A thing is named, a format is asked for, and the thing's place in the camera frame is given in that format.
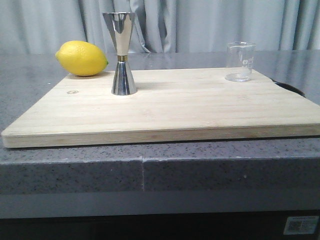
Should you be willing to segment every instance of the wooden cutting board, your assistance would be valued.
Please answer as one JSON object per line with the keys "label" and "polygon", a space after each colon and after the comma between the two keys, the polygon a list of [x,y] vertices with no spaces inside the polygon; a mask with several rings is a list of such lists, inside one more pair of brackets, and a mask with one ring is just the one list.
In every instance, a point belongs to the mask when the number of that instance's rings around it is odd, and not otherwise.
{"label": "wooden cutting board", "polygon": [[67,75],[2,132],[7,148],[320,135],[320,106],[253,71],[132,71],[138,92],[111,94],[114,71]]}

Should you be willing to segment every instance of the granite countertop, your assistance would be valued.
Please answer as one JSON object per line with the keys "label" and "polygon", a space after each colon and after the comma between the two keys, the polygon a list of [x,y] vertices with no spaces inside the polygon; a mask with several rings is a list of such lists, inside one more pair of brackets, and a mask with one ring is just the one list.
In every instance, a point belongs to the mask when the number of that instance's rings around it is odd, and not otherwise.
{"label": "granite countertop", "polygon": [[[224,67],[225,52],[132,53],[132,70]],[[108,55],[107,70],[116,56]],[[3,131],[66,74],[0,55]],[[320,104],[320,50],[258,51],[254,69]],[[320,137],[0,148],[0,218],[320,209]]]}

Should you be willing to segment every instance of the gray curtain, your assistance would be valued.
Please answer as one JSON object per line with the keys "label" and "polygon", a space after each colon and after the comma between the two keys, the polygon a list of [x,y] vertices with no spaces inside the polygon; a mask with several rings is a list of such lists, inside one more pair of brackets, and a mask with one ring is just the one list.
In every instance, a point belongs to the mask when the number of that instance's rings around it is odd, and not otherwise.
{"label": "gray curtain", "polygon": [[101,13],[136,12],[131,53],[320,49],[319,0],[0,0],[0,54],[55,53],[70,40],[114,47]]}

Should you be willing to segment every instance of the barcode sticker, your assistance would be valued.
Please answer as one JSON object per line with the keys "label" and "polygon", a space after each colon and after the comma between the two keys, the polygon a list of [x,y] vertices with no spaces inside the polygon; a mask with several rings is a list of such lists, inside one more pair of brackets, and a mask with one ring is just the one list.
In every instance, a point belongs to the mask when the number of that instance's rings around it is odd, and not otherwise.
{"label": "barcode sticker", "polygon": [[284,235],[314,234],[319,216],[289,216],[284,227]]}

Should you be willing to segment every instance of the jigger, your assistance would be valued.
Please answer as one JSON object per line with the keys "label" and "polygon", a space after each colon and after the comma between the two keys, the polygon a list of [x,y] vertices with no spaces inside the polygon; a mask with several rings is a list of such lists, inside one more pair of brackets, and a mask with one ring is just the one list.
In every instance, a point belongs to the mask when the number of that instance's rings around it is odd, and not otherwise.
{"label": "jigger", "polygon": [[111,92],[122,96],[134,94],[137,89],[128,63],[128,51],[135,13],[108,12],[102,15],[109,29],[118,58]]}

